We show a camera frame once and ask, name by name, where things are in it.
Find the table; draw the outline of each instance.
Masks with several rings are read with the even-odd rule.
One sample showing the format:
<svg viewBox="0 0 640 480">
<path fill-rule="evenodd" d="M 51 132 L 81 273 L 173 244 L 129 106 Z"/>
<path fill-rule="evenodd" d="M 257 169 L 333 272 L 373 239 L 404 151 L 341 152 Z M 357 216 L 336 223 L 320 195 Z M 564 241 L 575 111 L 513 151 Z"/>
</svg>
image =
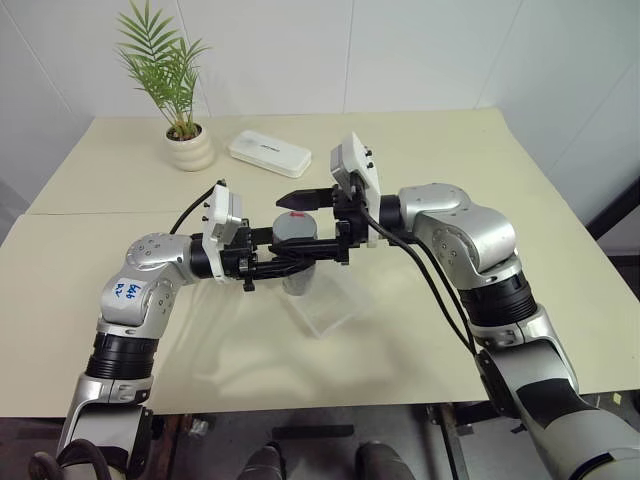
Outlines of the table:
<svg viewBox="0 0 640 480">
<path fill-rule="evenodd" d="M 167 231 L 217 178 L 243 197 L 253 226 L 294 189 L 332 183 L 329 152 L 351 130 L 374 150 L 384 193 L 448 182 L 502 211 L 536 299 L 547 308 L 582 392 L 640 387 L 640 308 L 623 280 L 510 134 L 495 109 L 207 119 L 216 163 L 179 172 L 155 119 L 96 119 L 0 248 L 2 416 L 64 416 L 91 351 L 99 297 L 136 238 Z M 294 180 L 231 159 L 252 128 L 310 148 Z M 331 235 L 330 211 L 315 215 Z M 182 231 L 201 228 L 194 214 Z M 203 281 L 181 290 L 154 367 L 156 413 L 433 403 L 486 398 L 412 262 L 380 244 L 348 267 L 375 299 L 369 313 L 316 339 L 280 281 Z"/>
</svg>

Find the white label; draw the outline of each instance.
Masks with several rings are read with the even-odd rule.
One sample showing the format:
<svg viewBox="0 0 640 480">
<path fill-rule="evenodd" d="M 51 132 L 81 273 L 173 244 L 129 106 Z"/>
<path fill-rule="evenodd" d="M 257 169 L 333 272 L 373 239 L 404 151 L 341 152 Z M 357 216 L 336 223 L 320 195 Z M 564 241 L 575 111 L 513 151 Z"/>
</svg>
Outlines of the white label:
<svg viewBox="0 0 640 480">
<path fill-rule="evenodd" d="M 147 282 L 132 280 L 131 278 L 118 279 L 111 289 L 113 306 L 123 309 L 135 303 L 142 295 L 146 284 Z"/>
</svg>

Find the white plant pot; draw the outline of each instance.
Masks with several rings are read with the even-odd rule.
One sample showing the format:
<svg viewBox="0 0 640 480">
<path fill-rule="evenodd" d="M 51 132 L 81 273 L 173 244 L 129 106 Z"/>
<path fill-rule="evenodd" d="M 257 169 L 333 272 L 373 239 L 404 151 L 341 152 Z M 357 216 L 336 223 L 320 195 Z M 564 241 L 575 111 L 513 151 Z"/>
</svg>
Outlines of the white plant pot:
<svg viewBox="0 0 640 480">
<path fill-rule="evenodd" d="M 209 132 L 202 125 L 200 135 L 183 142 L 171 140 L 165 134 L 164 139 L 169 146 L 171 164 L 180 170 L 195 172 L 207 168 L 213 163 L 214 149 Z"/>
</svg>

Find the black shoe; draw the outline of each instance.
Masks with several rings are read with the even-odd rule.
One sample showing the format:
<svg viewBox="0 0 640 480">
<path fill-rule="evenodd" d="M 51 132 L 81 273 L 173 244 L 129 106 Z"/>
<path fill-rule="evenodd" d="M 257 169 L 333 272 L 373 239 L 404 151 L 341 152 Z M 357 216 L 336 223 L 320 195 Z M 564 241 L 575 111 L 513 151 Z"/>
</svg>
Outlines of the black shoe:
<svg viewBox="0 0 640 480">
<path fill-rule="evenodd" d="M 276 442 L 251 455 L 238 480 L 286 480 L 284 457 Z"/>
<path fill-rule="evenodd" d="M 388 445 L 370 442 L 356 452 L 358 480 L 416 480 L 400 455 Z"/>
</svg>

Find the clear plastic container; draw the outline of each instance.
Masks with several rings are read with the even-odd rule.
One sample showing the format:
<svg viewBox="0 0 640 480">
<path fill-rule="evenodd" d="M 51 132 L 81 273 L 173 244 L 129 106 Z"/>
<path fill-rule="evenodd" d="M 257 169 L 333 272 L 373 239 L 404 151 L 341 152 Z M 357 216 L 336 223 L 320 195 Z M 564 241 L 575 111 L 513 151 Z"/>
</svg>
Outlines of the clear plastic container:
<svg viewBox="0 0 640 480">
<path fill-rule="evenodd" d="M 349 266 L 319 261 L 315 267 L 304 295 L 283 292 L 283 296 L 311 332 L 322 338 L 344 322 L 365 314 L 373 304 L 373 297 L 351 274 Z"/>
</svg>

